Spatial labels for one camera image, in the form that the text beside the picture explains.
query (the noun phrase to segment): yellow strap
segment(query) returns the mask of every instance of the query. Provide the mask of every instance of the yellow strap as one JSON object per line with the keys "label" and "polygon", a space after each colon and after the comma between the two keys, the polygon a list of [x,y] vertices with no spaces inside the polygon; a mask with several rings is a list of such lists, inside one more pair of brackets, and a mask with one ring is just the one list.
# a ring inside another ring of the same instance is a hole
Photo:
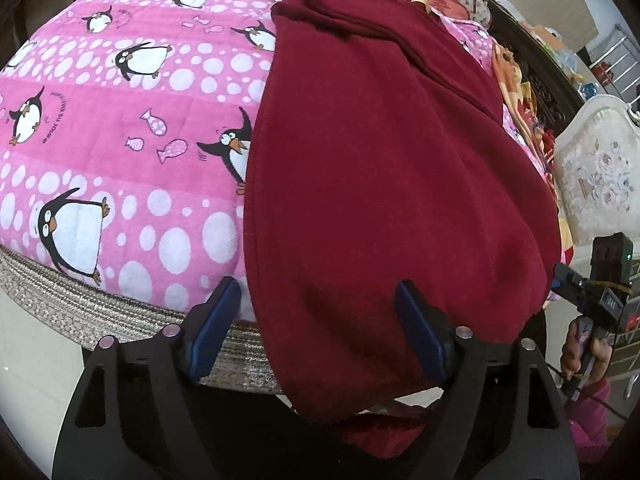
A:
{"label": "yellow strap", "polygon": [[601,286],[608,286],[609,288],[615,288],[617,290],[620,290],[622,292],[625,292],[626,294],[631,294],[631,287],[630,286],[624,286],[624,285],[620,285],[619,283],[613,283],[613,282],[592,282],[590,280],[590,283],[593,285],[601,285]]}

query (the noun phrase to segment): metal screw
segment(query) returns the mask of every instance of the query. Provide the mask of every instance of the metal screw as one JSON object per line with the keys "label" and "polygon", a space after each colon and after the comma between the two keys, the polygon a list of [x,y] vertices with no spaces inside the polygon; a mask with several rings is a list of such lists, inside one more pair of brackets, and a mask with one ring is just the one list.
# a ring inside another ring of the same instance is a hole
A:
{"label": "metal screw", "polygon": [[456,335],[460,339],[471,339],[474,336],[474,333],[468,326],[459,326],[456,329]]}
{"label": "metal screw", "polygon": [[535,350],[536,349],[536,342],[533,341],[533,339],[529,339],[528,337],[524,338],[520,344],[522,345],[522,347],[525,350]]}
{"label": "metal screw", "polygon": [[171,325],[167,325],[162,329],[162,335],[167,337],[174,337],[180,333],[180,325],[176,325],[175,323],[171,323]]}
{"label": "metal screw", "polygon": [[98,346],[103,349],[111,348],[116,342],[116,338],[112,335],[106,335],[98,341]]}

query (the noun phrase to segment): white wall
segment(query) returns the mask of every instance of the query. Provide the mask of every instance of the white wall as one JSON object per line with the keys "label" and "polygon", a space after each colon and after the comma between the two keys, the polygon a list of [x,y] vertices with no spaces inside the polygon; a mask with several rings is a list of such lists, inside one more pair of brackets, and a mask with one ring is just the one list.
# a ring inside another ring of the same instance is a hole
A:
{"label": "white wall", "polygon": [[596,23],[596,27],[598,28],[598,36],[594,38],[593,41],[587,44],[587,50],[590,54],[604,54],[604,52],[596,52],[598,46],[603,43],[607,38],[609,38],[614,30],[614,26],[616,23],[619,23],[622,29],[627,33],[629,37],[633,37],[631,33],[631,29],[627,25],[624,17],[616,7],[616,4],[613,0],[584,0],[589,7],[589,11],[593,16],[593,21]]}

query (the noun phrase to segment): floral pillow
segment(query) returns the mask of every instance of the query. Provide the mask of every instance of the floral pillow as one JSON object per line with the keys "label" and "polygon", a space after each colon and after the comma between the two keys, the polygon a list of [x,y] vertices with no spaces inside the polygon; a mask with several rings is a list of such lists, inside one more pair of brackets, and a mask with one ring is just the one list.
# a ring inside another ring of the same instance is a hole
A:
{"label": "floral pillow", "polygon": [[590,245],[596,236],[622,231],[640,234],[640,140],[618,111],[593,114],[561,149],[556,180],[574,242]]}

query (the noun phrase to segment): black cable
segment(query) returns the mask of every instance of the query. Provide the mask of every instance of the black cable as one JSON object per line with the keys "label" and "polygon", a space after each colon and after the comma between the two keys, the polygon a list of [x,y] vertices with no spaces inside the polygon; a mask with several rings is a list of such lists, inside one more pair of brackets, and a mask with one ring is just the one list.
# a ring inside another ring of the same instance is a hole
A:
{"label": "black cable", "polygon": [[[560,371],[557,370],[555,367],[553,367],[552,365],[550,365],[549,363],[546,363],[546,365],[551,368],[556,374],[560,375],[565,381],[568,380],[565,375]],[[624,420],[625,422],[628,422],[629,419],[628,417],[626,417],[625,415],[622,415],[622,413],[620,413],[618,410],[612,408],[611,406],[609,406],[606,402],[604,402],[604,400],[599,399],[598,397],[594,397],[586,392],[584,392],[581,388],[578,388],[578,391],[580,392],[580,394],[584,395],[585,397],[591,399],[591,400],[595,400],[597,403],[603,405],[605,408],[607,408],[611,413],[613,413],[616,417],[621,418],[622,420]]]}

